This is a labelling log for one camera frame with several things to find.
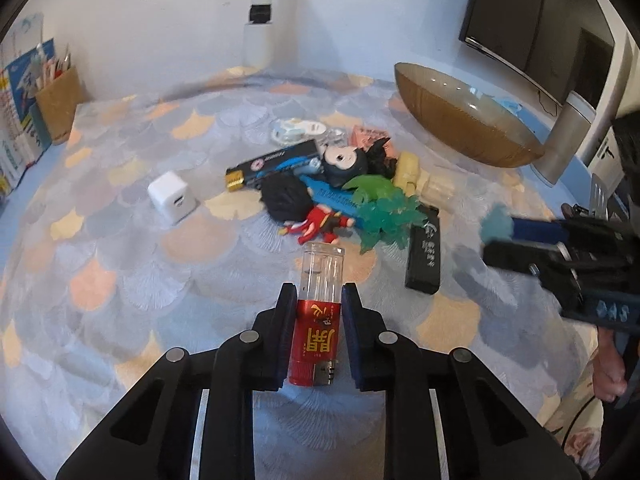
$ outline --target tv screen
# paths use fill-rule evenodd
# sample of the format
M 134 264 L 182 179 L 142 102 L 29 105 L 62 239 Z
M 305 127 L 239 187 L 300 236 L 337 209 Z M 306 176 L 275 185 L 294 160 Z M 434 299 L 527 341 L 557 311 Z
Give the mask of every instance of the tv screen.
M 470 0 L 460 39 L 558 103 L 573 90 L 594 108 L 614 47 L 597 0 Z

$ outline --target lighter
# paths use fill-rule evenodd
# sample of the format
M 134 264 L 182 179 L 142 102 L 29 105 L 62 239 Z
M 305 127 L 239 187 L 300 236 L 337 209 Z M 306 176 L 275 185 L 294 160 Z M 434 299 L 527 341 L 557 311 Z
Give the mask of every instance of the lighter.
M 323 386 L 335 372 L 344 249 L 319 242 L 304 248 L 289 382 Z

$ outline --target metal screw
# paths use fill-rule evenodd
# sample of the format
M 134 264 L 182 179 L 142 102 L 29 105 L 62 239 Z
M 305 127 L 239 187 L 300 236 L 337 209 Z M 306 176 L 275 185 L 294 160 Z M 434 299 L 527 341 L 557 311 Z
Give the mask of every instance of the metal screw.
M 260 339 L 260 334 L 255 330 L 245 330 L 240 334 L 240 341 L 243 343 L 255 343 Z
M 466 348 L 456 348 L 453 351 L 453 358 L 459 363 L 468 363 L 472 357 L 473 354 Z
M 171 348 L 164 356 L 167 361 L 177 363 L 184 357 L 184 350 L 182 348 Z
M 398 341 L 398 335 L 393 332 L 381 332 L 378 339 L 380 339 L 380 342 L 385 345 L 393 345 Z

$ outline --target black case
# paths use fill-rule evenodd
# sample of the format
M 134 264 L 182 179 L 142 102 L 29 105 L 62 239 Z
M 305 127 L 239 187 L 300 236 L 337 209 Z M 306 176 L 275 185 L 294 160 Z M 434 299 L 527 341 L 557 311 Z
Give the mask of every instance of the black case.
M 425 205 L 418 210 L 427 215 L 427 220 L 424 226 L 411 227 L 404 286 L 435 294 L 440 288 L 440 211 Z

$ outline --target black box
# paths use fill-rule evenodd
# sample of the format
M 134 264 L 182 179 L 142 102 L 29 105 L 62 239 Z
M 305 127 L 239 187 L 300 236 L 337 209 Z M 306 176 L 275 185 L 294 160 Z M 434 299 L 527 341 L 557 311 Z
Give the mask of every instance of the black box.
M 409 259 L 404 286 L 426 294 L 435 294 L 440 288 L 440 218 L 439 210 L 420 205 L 427 215 L 423 226 L 412 226 L 409 240 Z
M 314 140 L 305 140 L 267 153 L 226 170 L 226 188 L 229 191 L 253 187 L 260 189 L 261 181 L 273 173 L 315 174 L 322 170 L 318 146 Z

